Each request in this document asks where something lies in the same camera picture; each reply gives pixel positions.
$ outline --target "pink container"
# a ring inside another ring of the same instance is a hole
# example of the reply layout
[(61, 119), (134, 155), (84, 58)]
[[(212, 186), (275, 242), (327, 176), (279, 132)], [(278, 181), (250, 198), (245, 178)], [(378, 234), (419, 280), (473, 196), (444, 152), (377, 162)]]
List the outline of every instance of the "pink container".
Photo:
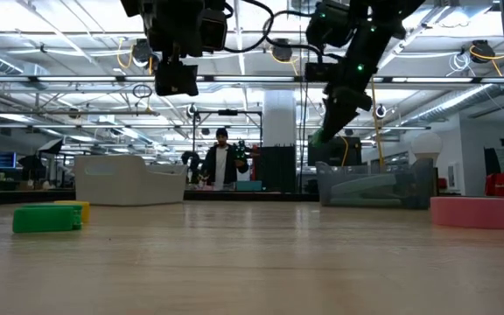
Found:
[(434, 197), (430, 212), (441, 226), (504, 229), (504, 198)]

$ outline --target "person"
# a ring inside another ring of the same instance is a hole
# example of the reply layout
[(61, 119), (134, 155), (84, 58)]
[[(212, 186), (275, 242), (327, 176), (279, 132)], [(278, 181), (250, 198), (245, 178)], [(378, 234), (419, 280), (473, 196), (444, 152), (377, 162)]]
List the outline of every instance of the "person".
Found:
[(245, 173), (249, 165), (245, 158), (237, 157), (234, 146), (227, 144), (226, 129), (217, 129), (215, 136), (217, 144), (207, 152), (202, 172), (207, 177), (207, 184), (213, 184), (213, 189), (219, 191), (236, 182), (236, 172)]

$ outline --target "clear plastic bin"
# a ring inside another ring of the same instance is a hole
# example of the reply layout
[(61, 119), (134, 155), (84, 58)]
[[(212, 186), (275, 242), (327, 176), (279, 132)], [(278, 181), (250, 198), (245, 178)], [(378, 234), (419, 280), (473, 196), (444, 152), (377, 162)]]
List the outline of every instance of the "clear plastic bin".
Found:
[(435, 171), (430, 158), (393, 171), (317, 162), (316, 173), (320, 203), (326, 207), (427, 209), (434, 195)]

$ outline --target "table surface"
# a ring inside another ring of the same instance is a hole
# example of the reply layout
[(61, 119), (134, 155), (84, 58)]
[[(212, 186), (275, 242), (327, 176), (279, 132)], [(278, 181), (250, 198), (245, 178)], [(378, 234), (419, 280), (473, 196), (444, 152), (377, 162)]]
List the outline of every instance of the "table surface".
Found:
[(2, 314), (504, 315), (504, 231), (316, 203), (91, 208), (81, 231), (12, 234)]

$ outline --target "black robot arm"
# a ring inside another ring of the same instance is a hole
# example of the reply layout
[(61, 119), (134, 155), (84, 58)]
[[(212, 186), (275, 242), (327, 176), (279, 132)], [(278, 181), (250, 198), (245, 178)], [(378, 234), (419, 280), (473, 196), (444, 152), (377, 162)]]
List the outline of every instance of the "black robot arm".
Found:
[(349, 6), (325, 0), (317, 4), (306, 31), (309, 44), (320, 51), (326, 44), (344, 46), (345, 56), (337, 64), (309, 63), (308, 81), (327, 81), (324, 93), (326, 114), (322, 128), (312, 141), (325, 143), (350, 123), (357, 108), (369, 111), (372, 99), (365, 93), (389, 41), (404, 39), (402, 21), (424, 0), (351, 0)]

